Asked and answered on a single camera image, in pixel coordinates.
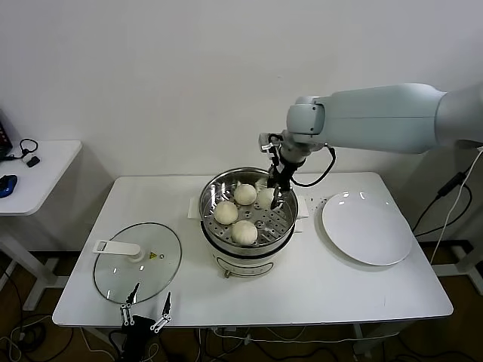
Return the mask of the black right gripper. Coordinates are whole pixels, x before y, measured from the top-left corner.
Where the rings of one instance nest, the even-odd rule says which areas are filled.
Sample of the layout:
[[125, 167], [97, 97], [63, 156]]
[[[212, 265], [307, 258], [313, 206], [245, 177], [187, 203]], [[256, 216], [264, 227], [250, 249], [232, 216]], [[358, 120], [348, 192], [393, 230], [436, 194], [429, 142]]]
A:
[[270, 209], [274, 210], [283, 204], [283, 197], [280, 189], [289, 189], [291, 187], [291, 177], [293, 176], [293, 164], [281, 160], [277, 165], [273, 165], [273, 175], [270, 174], [267, 177], [266, 187], [268, 189], [275, 188], [272, 193], [272, 201], [270, 203]]

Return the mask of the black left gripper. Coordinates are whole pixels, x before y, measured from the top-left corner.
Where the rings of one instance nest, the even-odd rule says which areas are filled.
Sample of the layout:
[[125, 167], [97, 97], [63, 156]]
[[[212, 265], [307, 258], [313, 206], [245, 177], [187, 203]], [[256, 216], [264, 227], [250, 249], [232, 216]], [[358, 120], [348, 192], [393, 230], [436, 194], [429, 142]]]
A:
[[129, 293], [127, 299], [120, 306], [122, 325], [129, 325], [128, 334], [151, 335], [152, 332], [159, 332], [171, 321], [171, 292], [167, 294], [161, 317], [154, 323], [151, 318], [131, 314], [131, 307], [134, 297], [137, 294], [140, 283], [136, 283], [134, 289]]

